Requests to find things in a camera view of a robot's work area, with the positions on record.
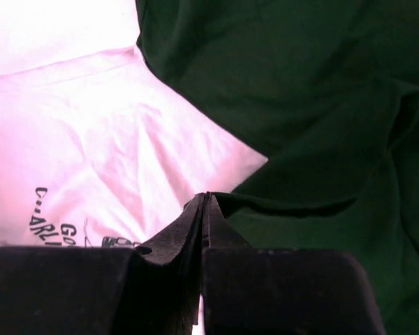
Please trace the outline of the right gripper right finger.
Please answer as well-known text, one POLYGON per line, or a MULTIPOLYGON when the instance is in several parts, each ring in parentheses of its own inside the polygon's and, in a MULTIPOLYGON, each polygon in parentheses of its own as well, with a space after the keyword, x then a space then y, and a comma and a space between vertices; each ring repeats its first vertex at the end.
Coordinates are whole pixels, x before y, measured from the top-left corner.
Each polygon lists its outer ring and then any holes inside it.
POLYGON ((384 334, 371 284, 344 251, 250 246, 217 198, 203 205, 207 334, 384 334))

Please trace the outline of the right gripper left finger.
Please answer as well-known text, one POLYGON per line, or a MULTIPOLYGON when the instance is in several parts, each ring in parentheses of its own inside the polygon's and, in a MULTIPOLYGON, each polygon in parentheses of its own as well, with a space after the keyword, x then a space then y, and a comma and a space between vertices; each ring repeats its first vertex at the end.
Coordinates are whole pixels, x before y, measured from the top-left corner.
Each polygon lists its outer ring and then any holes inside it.
POLYGON ((0 247, 0 334, 190 334, 204 197, 135 248, 0 247))

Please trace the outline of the white green raglan t-shirt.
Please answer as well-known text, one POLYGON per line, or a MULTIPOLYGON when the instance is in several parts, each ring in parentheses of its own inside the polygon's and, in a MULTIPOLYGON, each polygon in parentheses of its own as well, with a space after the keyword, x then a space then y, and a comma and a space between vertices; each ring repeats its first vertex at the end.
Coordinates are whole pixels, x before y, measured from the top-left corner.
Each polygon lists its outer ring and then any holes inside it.
POLYGON ((419 1, 0 1, 0 246, 135 248, 205 192, 419 334, 419 1))

